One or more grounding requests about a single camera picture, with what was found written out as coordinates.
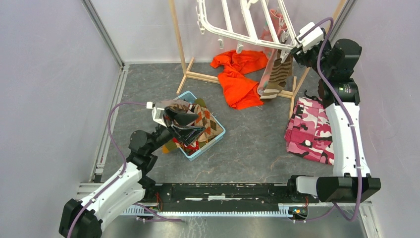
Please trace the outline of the pink sock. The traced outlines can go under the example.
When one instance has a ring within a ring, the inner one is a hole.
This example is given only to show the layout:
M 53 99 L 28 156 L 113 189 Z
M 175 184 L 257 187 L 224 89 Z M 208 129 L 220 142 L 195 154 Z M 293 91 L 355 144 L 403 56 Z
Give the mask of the pink sock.
M 263 95 L 264 90 L 266 89 L 269 83 L 269 79 L 272 73 L 274 62 L 277 59 L 277 53 L 278 53 L 278 49 L 271 49 L 271 53 L 269 54 L 267 65 L 265 67 L 265 70 L 262 74 L 261 80 L 257 88 L 257 92 L 260 96 Z
M 285 44 L 288 37 L 288 29 L 283 14 L 279 9 L 270 9 L 270 23 L 266 23 L 260 39 L 274 42 L 273 32 L 276 33 L 279 43 Z

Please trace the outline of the brown beige striped sock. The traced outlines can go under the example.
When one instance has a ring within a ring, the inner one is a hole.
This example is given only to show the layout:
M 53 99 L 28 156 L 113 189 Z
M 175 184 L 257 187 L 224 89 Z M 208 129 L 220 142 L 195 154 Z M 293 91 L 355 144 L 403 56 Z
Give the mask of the brown beige striped sock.
M 277 59 L 274 62 L 272 73 L 269 79 L 269 83 L 264 90 L 261 100 L 268 100 L 277 97 L 286 86 L 286 80 L 292 75 L 293 57 L 291 54 L 287 54 L 286 57 L 281 57 L 281 50 L 278 50 Z

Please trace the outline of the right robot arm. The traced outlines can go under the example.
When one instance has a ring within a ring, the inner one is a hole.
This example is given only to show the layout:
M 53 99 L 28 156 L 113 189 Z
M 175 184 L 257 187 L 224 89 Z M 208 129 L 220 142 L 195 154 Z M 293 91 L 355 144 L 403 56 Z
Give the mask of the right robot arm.
M 362 47 L 350 39 L 329 40 L 322 48 L 319 42 L 311 49 L 295 47 L 291 55 L 298 64 L 310 67 L 320 77 L 318 94 L 326 110 L 334 150 L 331 177 L 292 176 L 286 196 L 292 202 L 301 201 L 306 194 L 321 202 L 361 203 L 381 189 L 374 178 L 363 152 L 359 127 L 360 96 L 352 74 Z

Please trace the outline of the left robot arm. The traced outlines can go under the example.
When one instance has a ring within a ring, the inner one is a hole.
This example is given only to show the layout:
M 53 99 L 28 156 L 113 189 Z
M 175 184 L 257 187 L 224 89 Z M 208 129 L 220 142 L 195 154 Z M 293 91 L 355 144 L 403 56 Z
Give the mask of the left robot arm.
M 59 234 L 65 238 L 99 238 L 107 226 L 136 202 L 150 202 L 156 195 L 155 182 L 147 177 L 157 161 L 153 153 L 176 138 L 190 145 L 205 130 L 195 121 L 198 114 L 175 105 L 149 102 L 157 123 L 152 133 L 137 130 L 130 135 L 128 157 L 118 171 L 99 188 L 80 200 L 70 199 L 64 206 Z

